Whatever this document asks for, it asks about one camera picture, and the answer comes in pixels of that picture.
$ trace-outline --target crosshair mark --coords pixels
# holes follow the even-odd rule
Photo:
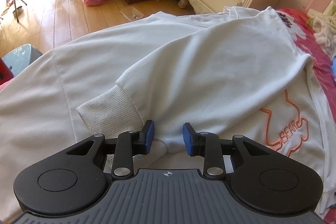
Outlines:
[[[174,175],[174,173],[172,173],[170,171],[166,171],[166,172],[164,172],[162,174],[165,175],[166,177],[170,177],[170,176]]]

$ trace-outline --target ribbed cuff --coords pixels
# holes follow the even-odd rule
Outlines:
[[[106,139],[143,127],[135,106],[118,85],[76,110],[91,134],[104,134]]]
[[[106,139],[116,138],[120,133],[129,130],[141,130],[143,127],[135,106],[118,85],[76,110],[91,134],[104,134]],[[167,151],[164,143],[153,141],[148,155],[133,157],[134,170],[147,168]],[[113,155],[108,155],[107,162],[112,166]]]

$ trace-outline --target small bowl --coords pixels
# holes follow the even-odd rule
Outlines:
[[[17,10],[17,16],[19,16],[19,15],[21,15],[23,13],[22,6],[17,7],[16,10]],[[13,16],[14,16],[14,18],[16,18],[16,12],[15,12],[15,10],[13,11]]]

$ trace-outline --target orange bear outline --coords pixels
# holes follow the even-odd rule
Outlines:
[[[288,91],[287,91],[287,89],[285,89],[285,97],[286,97],[286,102],[290,103],[291,105],[293,105],[296,108],[296,110],[297,110],[298,116],[297,116],[297,120],[295,121],[295,125],[297,126],[297,128],[301,128],[302,123],[303,123],[302,121],[306,121],[306,128],[307,128],[307,136],[304,138],[301,135],[301,137],[300,137],[300,143],[297,146],[295,146],[294,148],[291,148],[288,151],[287,157],[289,157],[292,152],[295,152],[296,150],[298,150],[300,148],[300,146],[302,145],[302,142],[305,142],[306,140],[308,140],[309,130],[308,130],[308,120],[306,119],[306,117],[300,116],[300,109],[299,109],[298,105],[295,104],[295,102],[293,102],[292,100],[290,100],[288,98]],[[275,151],[278,151],[283,146],[283,143],[282,143],[281,139],[276,140],[275,142],[271,142],[268,139],[268,130],[269,130],[269,124],[270,124],[271,117],[272,117],[272,111],[270,109],[265,109],[263,107],[260,108],[260,110],[262,112],[267,113],[267,121],[266,121],[266,127],[265,127],[265,142],[266,142],[266,144],[268,146],[271,146],[271,149],[273,149]]]

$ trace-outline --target light blue stool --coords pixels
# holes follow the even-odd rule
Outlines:
[[[30,44],[25,44],[6,54],[2,60],[15,77],[40,56],[42,52]]]

